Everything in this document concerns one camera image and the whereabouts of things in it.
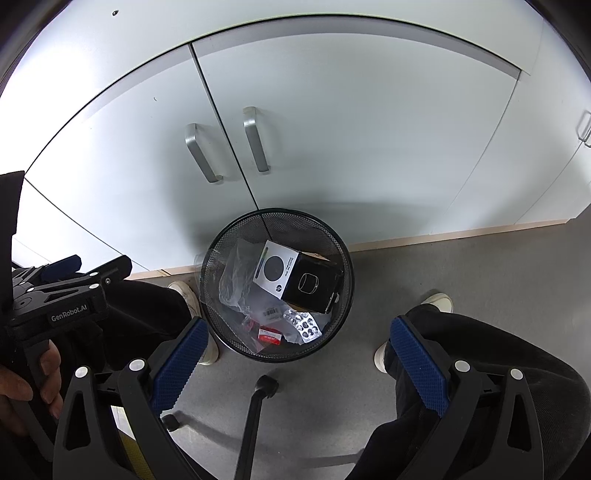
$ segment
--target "white cabinet door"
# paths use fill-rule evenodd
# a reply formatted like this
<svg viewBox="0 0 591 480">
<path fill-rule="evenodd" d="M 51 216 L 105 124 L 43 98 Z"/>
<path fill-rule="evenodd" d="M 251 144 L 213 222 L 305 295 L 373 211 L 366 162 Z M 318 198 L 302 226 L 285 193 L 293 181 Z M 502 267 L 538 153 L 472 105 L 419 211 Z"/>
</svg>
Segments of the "white cabinet door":
<svg viewBox="0 0 591 480">
<path fill-rule="evenodd" d="M 531 75 L 520 76 L 490 145 L 433 233 L 518 222 L 577 150 L 589 111 L 589 79 L 544 24 Z M 554 218 L 548 212 L 540 219 Z"/>
<path fill-rule="evenodd" d="M 316 215 L 349 244 L 429 233 L 518 75 L 456 38 L 368 18 L 274 21 L 194 47 L 259 207 Z M 250 106 L 263 174 L 243 125 Z"/>
<path fill-rule="evenodd" d="M 591 148 L 581 145 L 550 188 L 518 223 L 575 218 L 591 203 Z"/>
<path fill-rule="evenodd" d="M 209 183 L 186 126 L 222 181 Z M 134 71 L 84 108 L 27 179 L 63 212 L 149 270 L 193 265 L 255 208 L 189 47 Z"/>
<path fill-rule="evenodd" d="M 12 260 L 22 267 L 39 267 L 71 255 L 82 259 L 87 272 L 120 253 L 60 212 L 31 185 L 22 186 L 17 234 L 12 238 Z M 145 271 L 137 264 L 133 272 Z"/>
</svg>

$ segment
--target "red packet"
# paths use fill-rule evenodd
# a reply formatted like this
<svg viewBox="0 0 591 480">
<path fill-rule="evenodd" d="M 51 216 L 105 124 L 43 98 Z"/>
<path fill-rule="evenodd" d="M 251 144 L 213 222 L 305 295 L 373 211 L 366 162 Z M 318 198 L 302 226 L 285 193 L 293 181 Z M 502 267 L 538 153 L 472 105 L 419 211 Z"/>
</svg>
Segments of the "red packet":
<svg viewBox="0 0 591 480">
<path fill-rule="evenodd" d="M 259 341 L 279 345 L 281 343 L 281 332 L 270 327 L 259 328 Z"/>
</svg>

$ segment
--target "circle on box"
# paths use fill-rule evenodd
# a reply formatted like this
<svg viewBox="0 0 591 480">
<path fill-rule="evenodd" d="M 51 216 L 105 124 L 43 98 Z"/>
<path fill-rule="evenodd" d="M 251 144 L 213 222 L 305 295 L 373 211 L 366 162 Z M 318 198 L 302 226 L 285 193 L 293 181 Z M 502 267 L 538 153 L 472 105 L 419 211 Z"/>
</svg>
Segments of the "circle on box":
<svg viewBox="0 0 591 480">
<path fill-rule="evenodd" d="M 267 259 L 263 272 L 268 281 L 277 281 L 283 275 L 283 268 L 283 260 L 275 255 Z"/>
</svg>

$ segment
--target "gray floor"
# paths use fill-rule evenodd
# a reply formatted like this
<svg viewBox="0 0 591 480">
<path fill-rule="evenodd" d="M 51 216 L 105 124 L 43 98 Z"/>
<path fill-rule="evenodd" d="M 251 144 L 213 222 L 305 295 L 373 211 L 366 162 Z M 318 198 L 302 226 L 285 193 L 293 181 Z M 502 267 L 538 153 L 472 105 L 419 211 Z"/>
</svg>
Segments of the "gray floor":
<svg viewBox="0 0 591 480">
<path fill-rule="evenodd" d="M 337 336 L 278 368 L 221 349 L 216 364 L 191 376 L 175 407 L 187 425 L 173 436 L 218 478 L 233 478 L 248 399 L 271 372 L 281 389 L 263 405 L 253 479 L 343 479 L 373 429 L 396 416 L 394 381 L 375 369 L 374 350 L 389 321 L 433 290 L 448 293 L 456 312 L 563 359 L 590 384 L 589 238 L 591 209 L 566 225 L 355 253 L 355 299 Z"/>
</svg>

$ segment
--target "white shoe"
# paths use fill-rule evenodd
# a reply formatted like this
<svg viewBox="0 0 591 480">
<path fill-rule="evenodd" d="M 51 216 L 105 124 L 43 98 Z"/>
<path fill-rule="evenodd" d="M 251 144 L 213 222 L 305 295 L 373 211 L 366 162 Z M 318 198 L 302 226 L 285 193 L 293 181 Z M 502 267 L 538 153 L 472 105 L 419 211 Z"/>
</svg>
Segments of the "white shoe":
<svg viewBox="0 0 591 480">
<path fill-rule="evenodd" d="M 386 344 L 387 343 L 388 342 L 382 343 L 382 345 L 380 345 L 380 347 L 374 353 L 375 366 L 382 373 L 386 373 L 386 367 L 384 365 L 384 355 L 386 354 Z"/>
<path fill-rule="evenodd" d="M 173 281 L 168 287 L 181 294 L 183 300 L 189 308 L 191 318 L 201 318 L 201 308 L 199 307 L 199 301 L 195 295 L 195 292 L 191 287 L 189 287 L 188 284 L 186 284 L 184 281 Z M 207 347 L 199 359 L 199 365 L 211 365 L 212 363 L 215 363 L 220 354 L 219 348 L 217 347 L 217 343 L 213 339 L 212 334 L 208 333 L 208 335 L 209 340 L 207 341 Z"/>
<path fill-rule="evenodd" d="M 427 300 L 422 302 L 421 305 L 425 303 L 435 305 L 439 311 L 443 313 L 453 312 L 453 302 L 451 298 L 444 293 L 436 293 L 435 295 L 431 295 Z"/>
</svg>

